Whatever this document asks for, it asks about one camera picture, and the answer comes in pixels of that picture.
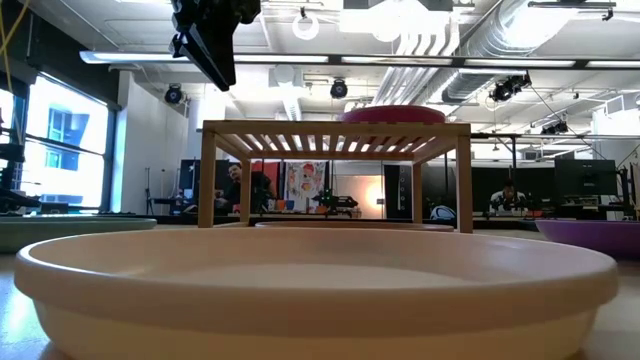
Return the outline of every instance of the computer monitor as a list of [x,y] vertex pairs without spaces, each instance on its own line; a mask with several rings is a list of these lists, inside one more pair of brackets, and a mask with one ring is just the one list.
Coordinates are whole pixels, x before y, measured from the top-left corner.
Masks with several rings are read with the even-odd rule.
[[613,160],[555,160],[555,183],[559,197],[618,195]]

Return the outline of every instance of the ceiling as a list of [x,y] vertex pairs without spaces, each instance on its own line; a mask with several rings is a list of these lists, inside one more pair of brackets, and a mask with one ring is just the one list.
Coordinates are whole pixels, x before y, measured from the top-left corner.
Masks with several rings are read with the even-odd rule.
[[[314,39],[301,40],[292,31],[292,22],[298,13],[296,3],[291,5],[289,1],[280,4],[283,6],[274,6],[274,2],[276,0],[263,6],[263,16],[253,24],[238,27],[234,35],[237,52],[389,54],[398,46],[398,41],[382,42],[369,33],[340,32],[337,23],[342,0],[307,3],[308,12],[321,17],[320,29]],[[476,0],[475,7],[471,5],[460,15],[460,32],[469,29],[494,2]],[[614,18],[608,22],[600,19],[604,11],[580,12],[532,56],[640,58],[640,37],[633,36],[640,33],[640,6],[634,5],[633,0],[618,0],[618,4]],[[32,8],[94,50],[166,51],[174,32],[170,21],[172,8],[167,4],[32,0]],[[192,97],[198,97],[207,82],[192,65],[157,65],[145,69],[136,73],[137,81],[159,91],[169,83],[180,82]],[[334,66],[301,69],[309,88],[299,99],[302,112],[327,116],[343,112],[349,101],[370,100],[387,71],[387,68]],[[269,66],[237,66],[238,82],[231,90],[232,112],[247,118],[273,118],[275,113],[284,111],[278,95],[269,93],[268,71]],[[346,79],[348,98],[331,99],[329,89],[334,77]],[[532,71],[531,78],[538,94],[526,90],[493,111],[493,105],[486,99],[487,91],[480,91],[451,116],[455,116],[456,121],[474,123],[474,130],[488,131],[495,127],[501,131],[524,131],[530,122],[552,115],[550,107],[554,111],[566,110],[571,126],[582,131],[589,129],[590,111],[602,106],[602,100],[613,98],[621,91],[640,90],[640,72]],[[579,93],[577,99],[574,98],[576,92]]]

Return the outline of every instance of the poster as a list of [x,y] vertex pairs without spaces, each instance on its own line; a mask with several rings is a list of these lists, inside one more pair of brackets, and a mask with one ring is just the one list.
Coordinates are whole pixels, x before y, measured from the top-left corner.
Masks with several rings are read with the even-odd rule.
[[315,208],[317,201],[311,200],[324,189],[326,162],[294,162],[287,163],[285,183],[285,200],[294,201],[294,210],[305,212],[307,198],[309,206]]

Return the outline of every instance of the floor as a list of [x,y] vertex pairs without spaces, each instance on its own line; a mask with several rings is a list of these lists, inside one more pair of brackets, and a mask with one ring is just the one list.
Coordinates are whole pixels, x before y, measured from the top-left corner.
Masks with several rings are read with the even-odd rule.
[[[526,231],[480,234],[544,240]],[[0,359],[70,360],[42,332],[31,301],[13,286],[13,256],[0,256]],[[640,354],[640,263],[620,264],[618,297],[604,306],[584,349],[567,360],[636,360]]]

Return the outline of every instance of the silver duct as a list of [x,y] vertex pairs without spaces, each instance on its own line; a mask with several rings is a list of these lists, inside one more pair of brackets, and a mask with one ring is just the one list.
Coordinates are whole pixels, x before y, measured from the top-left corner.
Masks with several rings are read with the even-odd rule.
[[[554,37],[575,15],[572,9],[529,8],[529,0],[504,0],[458,51],[469,57],[528,56]],[[411,104],[462,103],[493,79],[492,75],[460,74],[441,69]]]

